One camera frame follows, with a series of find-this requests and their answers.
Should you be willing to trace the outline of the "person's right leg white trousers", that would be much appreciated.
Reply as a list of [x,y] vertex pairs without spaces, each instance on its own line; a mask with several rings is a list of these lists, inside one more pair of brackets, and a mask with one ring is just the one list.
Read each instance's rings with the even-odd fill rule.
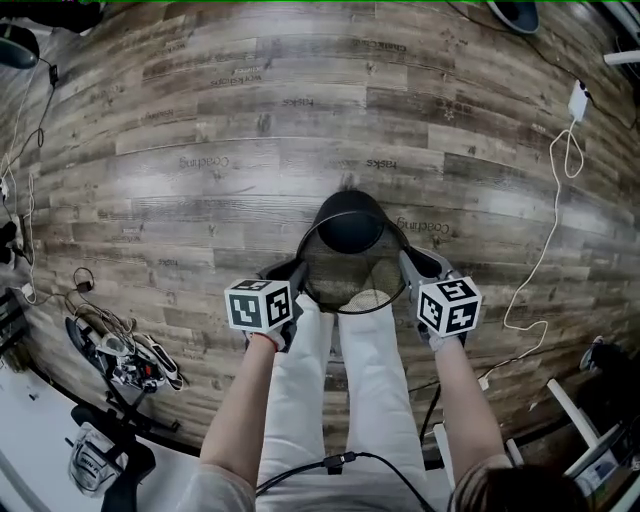
[[338,315],[348,379],[347,449],[381,456],[407,476],[425,475],[392,306]]

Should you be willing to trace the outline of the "person's pale shirt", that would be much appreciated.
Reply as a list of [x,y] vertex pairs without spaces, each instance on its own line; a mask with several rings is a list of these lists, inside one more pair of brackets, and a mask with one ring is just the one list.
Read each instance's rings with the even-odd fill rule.
[[424,512],[394,474],[298,475],[260,497],[215,465],[192,476],[177,512]]

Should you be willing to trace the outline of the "white table frame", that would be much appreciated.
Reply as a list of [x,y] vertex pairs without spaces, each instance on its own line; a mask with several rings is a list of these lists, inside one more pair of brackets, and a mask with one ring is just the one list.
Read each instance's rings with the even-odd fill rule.
[[619,422],[604,434],[599,434],[588,416],[555,379],[548,381],[547,388],[587,446],[587,450],[569,466],[564,474],[579,484],[583,490],[595,491],[621,467],[612,449],[616,443],[632,435],[636,419],[627,424]]

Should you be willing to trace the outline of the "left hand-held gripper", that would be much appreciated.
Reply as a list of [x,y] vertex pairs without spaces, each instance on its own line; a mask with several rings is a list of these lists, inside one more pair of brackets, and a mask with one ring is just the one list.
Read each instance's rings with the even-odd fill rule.
[[297,297],[308,279],[308,263],[298,258],[278,262],[257,273],[259,278],[239,279],[224,290],[228,325],[246,339],[260,334],[290,350],[302,308]]

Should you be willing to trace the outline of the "black chair base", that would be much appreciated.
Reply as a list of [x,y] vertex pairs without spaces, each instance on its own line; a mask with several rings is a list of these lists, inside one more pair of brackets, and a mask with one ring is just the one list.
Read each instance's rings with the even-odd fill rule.
[[138,402],[123,405],[122,416],[113,409],[103,411],[91,404],[77,405],[71,410],[71,418],[79,429],[84,422],[91,423],[128,455],[123,473],[103,497],[97,498],[102,501],[100,512],[138,511],[138,486],[155,469],[156,459],[153,451],[137,440],[137,434],[154,428],[174,433],[180,428],[177,421],[167,426],[140,414],[138,405]]

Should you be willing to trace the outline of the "person's left forearm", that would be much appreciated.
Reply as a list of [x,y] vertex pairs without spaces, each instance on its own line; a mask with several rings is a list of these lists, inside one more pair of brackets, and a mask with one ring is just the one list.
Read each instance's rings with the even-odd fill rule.
[[219,466],[255,487],[278,345],[252,333],[240,368],[204,438],[200,462]]

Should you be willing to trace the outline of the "person's left leg white trousers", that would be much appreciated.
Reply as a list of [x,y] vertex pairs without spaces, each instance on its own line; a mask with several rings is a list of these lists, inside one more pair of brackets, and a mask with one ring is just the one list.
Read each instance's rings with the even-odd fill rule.
[[302,314],[290,349],[275,357],[258,481],[325,457],[324,385],[334,316],[311,298],[297,298]]

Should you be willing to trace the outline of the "white power adapter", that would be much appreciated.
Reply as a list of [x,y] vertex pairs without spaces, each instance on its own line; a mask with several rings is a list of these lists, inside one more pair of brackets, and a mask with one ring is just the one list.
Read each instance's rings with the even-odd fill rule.
[[576,80],[568,102],[568,111],[576,122],[583,120],[589,99],[590,93],[586,85]]

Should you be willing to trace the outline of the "black mesh waste basket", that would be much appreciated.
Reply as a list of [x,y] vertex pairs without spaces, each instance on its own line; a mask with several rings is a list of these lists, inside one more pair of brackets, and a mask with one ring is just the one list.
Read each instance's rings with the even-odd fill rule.
[[402,231],[369,194],[331,195],[303,236],[296,257],[308,266],[305,293],[327,312],[365,314],[392,303],[405,289]]

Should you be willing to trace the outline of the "person's right forearm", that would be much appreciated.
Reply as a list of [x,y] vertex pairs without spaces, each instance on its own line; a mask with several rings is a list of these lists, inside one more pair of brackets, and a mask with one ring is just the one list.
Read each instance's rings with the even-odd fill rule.
[[457,337],[431,337],[444,425],[457,482],[477,464],[505,454],[496,417]]

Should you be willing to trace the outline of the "white printed bag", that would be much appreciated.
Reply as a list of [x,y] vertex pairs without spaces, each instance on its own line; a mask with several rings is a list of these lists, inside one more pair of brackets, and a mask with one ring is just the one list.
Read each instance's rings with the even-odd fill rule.
[[84,422],[73,443],[68,475],[76,488],[90,498],[101,498],[123,473],[128,455],[114,442]]

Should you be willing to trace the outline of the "person's leg white trousers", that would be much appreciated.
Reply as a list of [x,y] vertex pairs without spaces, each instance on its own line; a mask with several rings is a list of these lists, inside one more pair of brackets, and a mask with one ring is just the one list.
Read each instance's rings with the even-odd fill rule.
[[347,449],[381,456],[407,476],[425,475],[392,306],[338,315],[348,379]]
[[334,316],[311,298],[297,298],[302,314],[290,349],[275,357],[258,481],[325,457],[324,385]]

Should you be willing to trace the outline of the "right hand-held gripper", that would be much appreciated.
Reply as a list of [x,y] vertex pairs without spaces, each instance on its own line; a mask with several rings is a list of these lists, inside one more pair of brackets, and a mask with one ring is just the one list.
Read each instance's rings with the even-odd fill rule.
[[447,259],[426,249],[401,250],[399,265],[409,300],[417,300],[421,334],[465,337],[476,328],[482,295],[470,277],[459,278]]

